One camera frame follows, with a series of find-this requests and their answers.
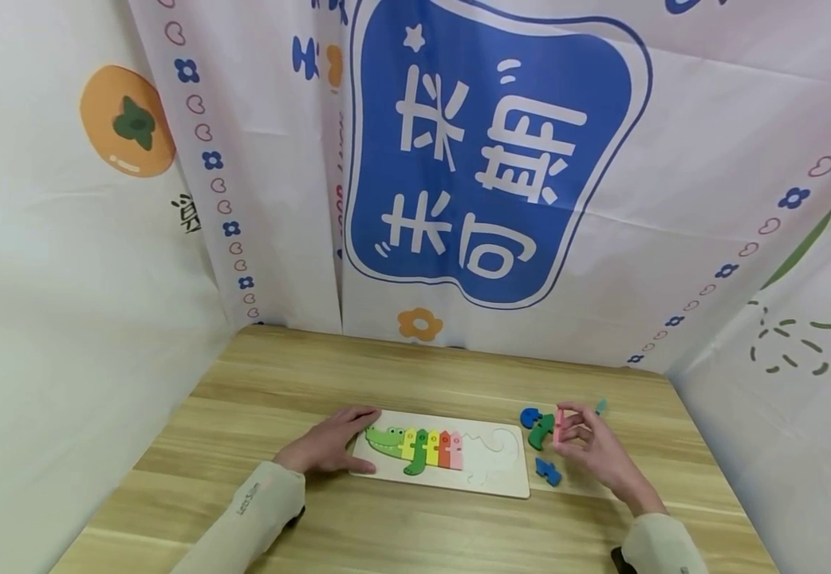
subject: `yellow puzzle piece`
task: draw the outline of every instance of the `yellow puzzle piece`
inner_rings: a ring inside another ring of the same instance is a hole
[[[429,466],[438,465],[438,446],[440,437],[441,434],[437,430],[433,430],[431,433],[428,433],[428,444],[425,446],[428,453],[426,455],[425,462]]]
[[[416,458],[416,429],[406,429],[403,434],[403,460]]]

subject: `beige sleeve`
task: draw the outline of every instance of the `beige sleeve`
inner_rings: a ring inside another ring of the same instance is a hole
[[[622,552],[639,574],[708,574],[687,528],[667,514],[635,519]]]
[[[173,574],[244,574],[305,504],[305,478],[271,462],[253,471]]]

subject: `pink puzzle piece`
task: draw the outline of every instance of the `pink puzzle piece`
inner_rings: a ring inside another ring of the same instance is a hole
[[[556,409],[556,428],[553,429],[553,443],[559,443],[559,433],[562,430],[562,409]]]
[[[451,446],[446,450],[451,453],[451,468],[463,470],[463,440],[460,438],[460,433],[451,434]]]

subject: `black object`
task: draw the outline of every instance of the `black object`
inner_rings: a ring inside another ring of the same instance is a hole
[[[297,516],[295,516],[295,518],[290,519],[288,521],[288,524],[285,525],[285,528],[294,528],[295,526],[297,526],[298,522],[301,520],[301,516],[303,516],[303,513],[305,513],[306,511],[307,511],[306,506],[301,507],[301,513],[298,514]]]
[[[620,546],[610,551],[610,557],[613,558],[613,564],[616,566],[616,574],[638,574],[636,569],[629,566],[629,563],[623,558],[623,551]]]

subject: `wooden table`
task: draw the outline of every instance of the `wooden table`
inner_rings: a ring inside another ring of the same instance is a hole
[[[674,389],[661,376],[247,327],[230,343],[55,574],[167,573],[261,459],[350,403],[502,423],[562,399],[597,404],[685,522],[714,574],[776,572]],[[308,481],[307,513],[248,572],[610,573],[625,506],[583,473],[528,501],[348,475]]]

